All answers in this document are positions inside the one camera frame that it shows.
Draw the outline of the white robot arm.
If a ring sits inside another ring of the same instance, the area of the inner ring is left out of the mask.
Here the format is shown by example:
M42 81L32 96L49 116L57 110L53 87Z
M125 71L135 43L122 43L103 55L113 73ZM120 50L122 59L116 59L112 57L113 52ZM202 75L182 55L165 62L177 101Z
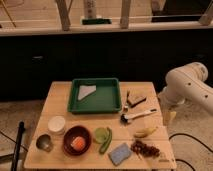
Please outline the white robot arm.
M165 77L166 86L159 93L163 106L163 123L169 125L174 117L173 106L190 100L213 114L213 87L205 84L208 78L207 67L200 62L193 62L170 70Z

